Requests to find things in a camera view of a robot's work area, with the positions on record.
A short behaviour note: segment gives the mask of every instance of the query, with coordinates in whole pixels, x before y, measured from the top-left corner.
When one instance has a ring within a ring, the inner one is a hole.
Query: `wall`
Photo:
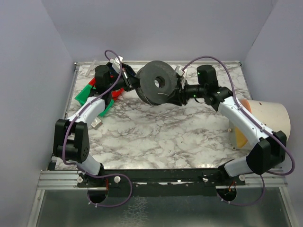
[[[276,0],[42,0],[75,61],[242,60]]]
[[[26,226],[73,61],[39,0],[0,3],[0,226]]]
[[[296,159],[287,177],[297,217],[303,225],[303,1],[280,0],[243,63],[252,97],[282,103],[291,120],[288,147]],[[289,161],[285,169],[290,168]]]

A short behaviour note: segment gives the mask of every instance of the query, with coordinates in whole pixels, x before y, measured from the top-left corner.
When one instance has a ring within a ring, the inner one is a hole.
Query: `table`
[[[145,65],[128,64],[136,72]],[[178,65],[169,64],[172,68]],[[188,68],[189,84],[197,83],[196,68],[201,64]],[[223,67],[212,65],[219,85],[231,88]],[[74,98],[94,77],[94,70],[87,73],[89,67],[88,64],[79,68],[68,116],[80,108]],[[228,63],[227,68],[237,97],[250,99],[240,63]],[[150,106],[139,99],[135,91],[124,92],[101,120],[102,125],[97,130],[89,129],[89,142],[90,154],[105,169],[209,168],[248,154],[247,150],[232,150],[228,119],[212,107],[194,100],[181,107],[172,104]],[[58,159],[55,169],[75,167],[66,166]]]

